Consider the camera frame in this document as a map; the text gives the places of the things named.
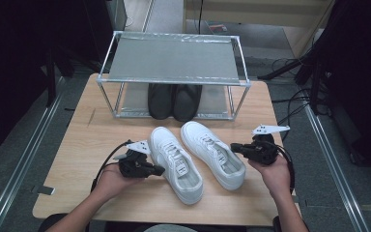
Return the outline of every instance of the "glass shelf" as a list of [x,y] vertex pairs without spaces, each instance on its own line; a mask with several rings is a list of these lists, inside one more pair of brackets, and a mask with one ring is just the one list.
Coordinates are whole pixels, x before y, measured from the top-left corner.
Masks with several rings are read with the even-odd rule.
[[[116,118],[150,117],[148,83],[162,83],[203,85],[196,118],[234,120],[251,86],[236,36],[115,31],[107,54],[97,82]],[[110,82],[120,84],[114,107],[103,86]],[[245,88],[237,108],[231,87]]]

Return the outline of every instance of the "shoelace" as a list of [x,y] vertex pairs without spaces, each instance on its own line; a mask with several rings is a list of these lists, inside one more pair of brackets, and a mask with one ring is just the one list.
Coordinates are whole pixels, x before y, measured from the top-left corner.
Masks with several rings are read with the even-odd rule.
[[174,162],[174,160],[177,160],[182,156],[182,154],[180,153],[182,148],[172,142],[162,145],[161,150],[164,151],[163,154],[168,155],[168,159],[170,160],[170,162]]
[[201,137],[200,137],[200,142],[209,147],[209,151],[211,152],[216,152],[215,149],[210,149],[212,148],[214,145],[215,145],[215,142],[207,135],[207,134],[203,134]]
[[218,158],[218,161],[222,167],[222,169],[225,170],[226,166],[223,165],[226,161],[227,161],[227,157],[223,154],[220,154],[218,152],[218,150],[214,147],[215,146],[215,141],[212,140],[211,137],[209,137],[207,134],[203,134],[201,137],[200,137],[200,142],[207,146],[209,148],[209,152],[214,154],[217,158]]

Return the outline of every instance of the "handheld controller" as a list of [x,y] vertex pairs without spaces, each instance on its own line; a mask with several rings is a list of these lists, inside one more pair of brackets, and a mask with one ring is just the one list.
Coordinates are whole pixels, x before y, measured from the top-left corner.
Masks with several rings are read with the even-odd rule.
[[271,134],[256,134],[250,144],[232,143],[231,151],[265,165],[273,164],[278,156],[278,149]]
[[124,177],[147,178],[150,175],[161,176],[164,167],[147,162],[147,155],[128,149],[124,157],[119,159],[120,172]]

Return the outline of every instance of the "human hand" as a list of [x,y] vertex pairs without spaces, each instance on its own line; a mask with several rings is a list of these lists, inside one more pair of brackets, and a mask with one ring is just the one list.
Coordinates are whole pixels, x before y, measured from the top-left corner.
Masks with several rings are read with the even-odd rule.
[[119,164],[108,164],[104,167],[93,194],[101,196],[104,201],[107,201],[117,196],[125,188],[143,180],[144,178],[126,178],[120,172]]
[[264,165],[251,159],[248,163],[261,173],[273,198],[287,193],[291,195],[288,162],[283,157],[277,156],[276,161],[271,165]]

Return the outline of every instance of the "gray floor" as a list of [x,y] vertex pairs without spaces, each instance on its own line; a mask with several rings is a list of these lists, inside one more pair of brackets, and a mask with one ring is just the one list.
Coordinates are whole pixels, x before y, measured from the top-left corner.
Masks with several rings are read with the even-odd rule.
[[[141,31],[145,25],[145,15],[151,1],[126,1],[129,27],[127,30]],[[146,23],[147,32],[180,33],[180,0],[156,0],[152,5],[150,21]],[[285,64],[284,59],[293,58],[288,43],[280,27],[224,23],[230,35],[242,37],[243,53],[246,57],[248,74],[255,76],[270,73]],[[195,33],[193,21],[187,22],[188,33]],[[202,33],[211,31],[202,23]],[[87,78],[91,73],[85,67],[75,64],[73,78],[66,78],[64,95],[59,101],[50,125],[31,160],[29,170],[16,190],[14,199],[7,203],[10,207],[4,212],[0,231],[36,231],[41,219],[32,216],[37,195],[31,192],[33,186],[44,182],[45,176],[63,139],[72,111],[81,96]],[[290,99],[299,86],[293,81],[291,73],[268,81],[273,100]],[[36,100],[28,113],[15,126],[4,144],[0,147],[0,194],[10,181],[28,141],[45,111],[46,93]],[[293,103],[293,108],[301,102]],[[275,115],[278,120],[287,115],[287,104],[276,103]],[[371,167],[358,167],[350,163],[345,143],[337,127],[328,116],[320,116],[328,141],[334,151],[347,183],[362,209],[363,218],[371,231]],[[302,216],[311,231],[355,231],[347,207],[343,203],[337,184],[329,170],[326,157],[315,135],[309,117],[303,110],[291,118],[291,128],[284,146],[293,156],[297,172],[296,192],[299,197]],[[101,231],[103,222],[92,223],[92,231]],[[272,231],[270,228],[248,228],[248,231]]]

